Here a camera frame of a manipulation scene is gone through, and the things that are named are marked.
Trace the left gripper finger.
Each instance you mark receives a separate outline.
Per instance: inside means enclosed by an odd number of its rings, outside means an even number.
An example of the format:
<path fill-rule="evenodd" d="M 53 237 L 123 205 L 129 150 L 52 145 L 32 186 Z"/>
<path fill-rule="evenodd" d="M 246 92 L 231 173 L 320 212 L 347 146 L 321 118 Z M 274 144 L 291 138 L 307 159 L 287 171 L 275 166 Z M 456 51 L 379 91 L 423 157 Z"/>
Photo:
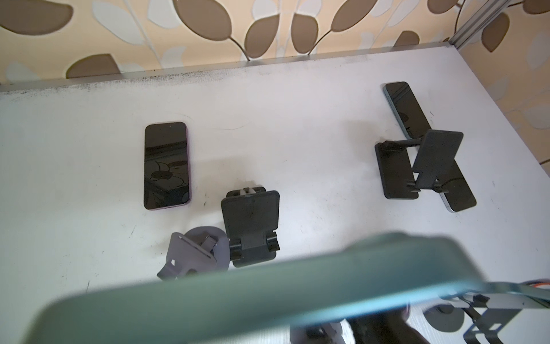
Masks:
<path fill-rule="evenodd" d="M 356 343 L 423 343 L 423 336 L 410 327 L 409 309 L 395 308 L 386 312 L 348 318 Z"/>

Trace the green phone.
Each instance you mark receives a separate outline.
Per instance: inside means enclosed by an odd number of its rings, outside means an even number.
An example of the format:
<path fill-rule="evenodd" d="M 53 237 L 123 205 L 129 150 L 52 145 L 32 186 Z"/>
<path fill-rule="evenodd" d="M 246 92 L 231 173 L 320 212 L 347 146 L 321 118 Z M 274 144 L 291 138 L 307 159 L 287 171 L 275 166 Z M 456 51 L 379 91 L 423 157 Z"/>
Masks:
<path fill-rule="evenodd" d="M 341 252 L 61 299 L 41 311 L 24 342 L 209 341 L 384 312 L 483 281 L 451 238 L 386 233 Z"/>
<path fill-rule="evenodd" d="M 477 200 L 455 161 L 463 133 L 431 128 L 408 83 L 387 83 L 382 90 L 406 137 L 375 145 L 386 199 L 414 200 L 431 190 L 452 212 L 474 208 Z"/>

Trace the purple edged phone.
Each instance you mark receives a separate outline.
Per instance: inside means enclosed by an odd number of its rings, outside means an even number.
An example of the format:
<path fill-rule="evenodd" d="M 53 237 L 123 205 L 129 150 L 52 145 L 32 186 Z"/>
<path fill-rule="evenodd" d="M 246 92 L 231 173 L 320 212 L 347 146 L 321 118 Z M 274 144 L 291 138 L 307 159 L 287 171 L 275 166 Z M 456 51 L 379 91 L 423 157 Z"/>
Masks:
<path fill-rule="evenodd" d="M 188 127 L 155 123 L 145 129 L 143 206 L 150 211 L 183 206 L 191 200 Z"/>

